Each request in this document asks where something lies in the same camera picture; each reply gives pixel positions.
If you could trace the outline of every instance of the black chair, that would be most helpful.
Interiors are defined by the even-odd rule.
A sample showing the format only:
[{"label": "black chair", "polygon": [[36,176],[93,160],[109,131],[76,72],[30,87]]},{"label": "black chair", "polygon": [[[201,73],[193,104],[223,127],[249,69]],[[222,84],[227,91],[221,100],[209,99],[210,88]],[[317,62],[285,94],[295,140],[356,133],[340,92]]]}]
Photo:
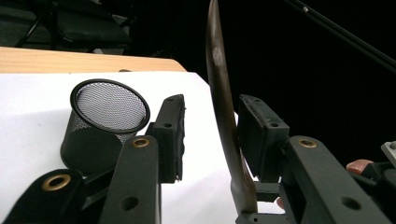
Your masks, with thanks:
[{"label": "black chair", "polygon": [[[36,18],[26,35],[17,43],[49,44],[50,49],[63,46],[70,49],[124,49],[129,54],[129,35],[101,5],[90,0],[27,0]],[[29,42],[38,25],[43,24],[50,42]]]}]

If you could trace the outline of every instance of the black mesh cup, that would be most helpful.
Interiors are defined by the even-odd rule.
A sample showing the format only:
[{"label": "black mesh cup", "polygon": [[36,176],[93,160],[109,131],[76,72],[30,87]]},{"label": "black mesh cup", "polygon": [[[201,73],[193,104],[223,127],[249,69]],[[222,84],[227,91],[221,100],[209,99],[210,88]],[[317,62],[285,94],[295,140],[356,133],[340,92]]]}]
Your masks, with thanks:
[{"label": "black mesh cup", "polygon": [[79,83],[70,96],[61,157],[68,168],[91,175],[115,166],[123,143],[149,122],[149,105],[132,88],[108,79]]}]

